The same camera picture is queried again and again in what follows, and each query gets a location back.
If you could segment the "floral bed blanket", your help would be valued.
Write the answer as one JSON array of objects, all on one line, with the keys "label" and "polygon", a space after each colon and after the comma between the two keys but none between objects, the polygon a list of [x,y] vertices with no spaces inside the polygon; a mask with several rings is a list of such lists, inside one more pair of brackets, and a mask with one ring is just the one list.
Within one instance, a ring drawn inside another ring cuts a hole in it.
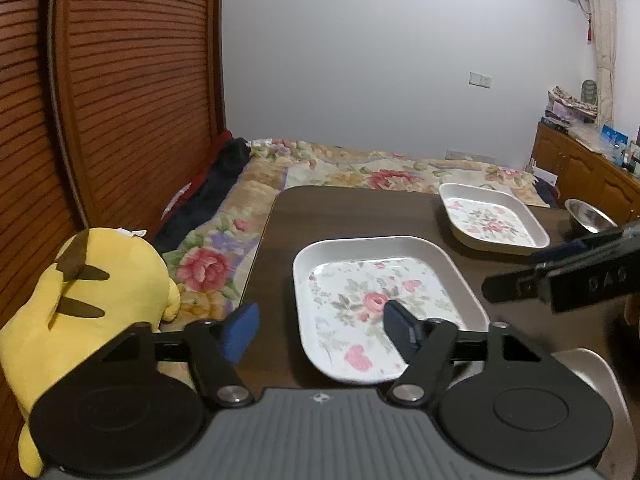
[{"label": "floral bed blanket", "polygon": [[302,140],[247,141],[250,161],[216,214],[162,254],[181,306],[166,330],[199,318],[221,320],[240,303],[272,208],[281,197],[303,211],[328,209],[339,190],[434,195],[444,183],[509,193],[529,206],[552,207],[548,185],[525,170],[465,160],[354,151]]}]

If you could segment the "white cardboard box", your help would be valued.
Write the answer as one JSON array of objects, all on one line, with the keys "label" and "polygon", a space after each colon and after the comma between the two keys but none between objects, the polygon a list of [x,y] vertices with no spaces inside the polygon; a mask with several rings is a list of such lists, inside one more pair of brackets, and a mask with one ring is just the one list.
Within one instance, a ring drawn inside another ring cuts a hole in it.
[{"label": "white cardboard box", "polygon": [[547,182],[548,185],[551,186],[555,186],[556,181],[558,180],[558,176],[556,174],[552,174],[552,172],[544,170],[537,166],[533,166],[533,175],[539,180]]}]

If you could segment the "clutter pile on sideboard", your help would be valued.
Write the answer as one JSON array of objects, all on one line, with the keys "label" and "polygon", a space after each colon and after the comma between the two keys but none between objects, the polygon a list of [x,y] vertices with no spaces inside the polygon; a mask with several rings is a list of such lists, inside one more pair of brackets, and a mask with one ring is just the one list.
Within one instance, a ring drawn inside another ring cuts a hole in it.
[{"label": "clutter pile on sideboard", "polygon": [[552,87],[547,96],[548,104],[542,118],[553,125],[568,130],[574,125],[593,125],[596,122],[596,104],[581,101],[560,86]]}]

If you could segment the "yellow Pikachu plush toy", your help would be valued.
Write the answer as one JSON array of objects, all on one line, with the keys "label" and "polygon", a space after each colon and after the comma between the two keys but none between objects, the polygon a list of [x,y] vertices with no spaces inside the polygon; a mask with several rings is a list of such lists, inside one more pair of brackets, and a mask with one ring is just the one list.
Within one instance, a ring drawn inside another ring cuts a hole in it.
[{"label": "yellow Pikachu plush toy", "polygon": [[144,238],[93,228],[72,236],[1,330],[1,367],[22,416],[125,328],[174,320],[180,292]]}]

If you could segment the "cream curtain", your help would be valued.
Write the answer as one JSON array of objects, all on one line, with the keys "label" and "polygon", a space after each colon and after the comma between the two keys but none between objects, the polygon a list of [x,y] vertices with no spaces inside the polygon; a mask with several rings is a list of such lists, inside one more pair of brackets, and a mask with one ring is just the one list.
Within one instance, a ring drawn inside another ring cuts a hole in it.
[{"label": "cream curtain", "polygon": [[615,126],[616,1],[589,0],[597,66],[597,124]]}]

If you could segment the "brown louvered wooden wardrobe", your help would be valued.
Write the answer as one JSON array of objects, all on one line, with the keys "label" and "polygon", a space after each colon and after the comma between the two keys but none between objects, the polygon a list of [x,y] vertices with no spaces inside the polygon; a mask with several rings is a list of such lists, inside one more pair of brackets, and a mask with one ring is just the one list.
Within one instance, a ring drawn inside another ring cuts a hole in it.
[{"label": "brown louvered wooden wardrobe", "polygon": [[224,143],[220,0],[1,0],[1,315],[90,226],[155,234]]}]

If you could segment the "wooden sideboard cabinet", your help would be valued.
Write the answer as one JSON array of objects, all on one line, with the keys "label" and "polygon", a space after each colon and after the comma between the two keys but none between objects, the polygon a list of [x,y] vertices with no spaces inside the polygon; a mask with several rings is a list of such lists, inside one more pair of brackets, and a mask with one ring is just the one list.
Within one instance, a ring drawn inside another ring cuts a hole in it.
[{"label": "wooden sideboard cabinet", "polygon": [[578,198],[596,206],[617,224],[639,219],[639,181],[568,134],[538,122],[532,159],[555,174],[558,203]]}]

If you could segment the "white wall light switch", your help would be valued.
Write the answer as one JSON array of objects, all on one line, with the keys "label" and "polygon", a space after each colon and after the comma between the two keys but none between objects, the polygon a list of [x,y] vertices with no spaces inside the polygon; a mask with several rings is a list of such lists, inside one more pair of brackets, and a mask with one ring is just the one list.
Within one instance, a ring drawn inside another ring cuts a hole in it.
[{"label": "white wall light switch", "polygon": [[491,88],[491,76],[483,75],[480,73],[469,73],[469,85],[490,89]]}]

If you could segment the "dark clothes beside bed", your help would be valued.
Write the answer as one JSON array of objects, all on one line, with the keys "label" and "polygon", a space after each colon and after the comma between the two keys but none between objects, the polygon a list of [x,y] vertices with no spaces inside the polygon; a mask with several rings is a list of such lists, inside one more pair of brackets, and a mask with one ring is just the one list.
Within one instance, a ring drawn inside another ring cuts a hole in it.
[{"label": "dark clothes beside bed", "polygon": [[207,156],[205,168],[171,199],[152,240],[160,254],[177,249],[192,230],[213,218],[250,161],[247,140],[232,138],[229,131],[224,140],[216,155]]}]

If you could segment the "stainless steel bowl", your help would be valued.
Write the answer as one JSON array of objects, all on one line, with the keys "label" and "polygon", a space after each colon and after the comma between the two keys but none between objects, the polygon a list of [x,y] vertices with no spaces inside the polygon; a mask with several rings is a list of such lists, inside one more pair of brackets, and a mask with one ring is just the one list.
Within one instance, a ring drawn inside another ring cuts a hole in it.
[{"label": "stainless steel bowl", "polygon": [[574,237],[598,234],[617,226],[604,212],[583,200],[568,198],[564,207],[570,214],[570,228]]}]

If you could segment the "small floral rectangular plate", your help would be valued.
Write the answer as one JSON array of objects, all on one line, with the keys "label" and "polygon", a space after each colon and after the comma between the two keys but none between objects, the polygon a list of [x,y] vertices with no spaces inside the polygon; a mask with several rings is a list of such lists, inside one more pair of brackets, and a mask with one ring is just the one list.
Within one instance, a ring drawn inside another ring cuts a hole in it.
[{"label": "small floral rectangular plate", "polygon": [[550,236],[515,196],[444,183],[439,196],[457,240],[480,252],[528,256],[550,245]]}]

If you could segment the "large floral rectangular plate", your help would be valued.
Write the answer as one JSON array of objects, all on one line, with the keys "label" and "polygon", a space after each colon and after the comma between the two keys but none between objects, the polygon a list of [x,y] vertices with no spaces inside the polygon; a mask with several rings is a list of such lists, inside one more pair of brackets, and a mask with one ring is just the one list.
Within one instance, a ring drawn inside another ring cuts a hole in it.
[{"label": "large floral rectangular plate", "polygon": [[406,368],[383,327],[387,301],[420,320],[484,332],[489,318],[451,258],[415,236],[322,240],[293,261],[299,337],[308,360],[337,382],[391,382]]}]

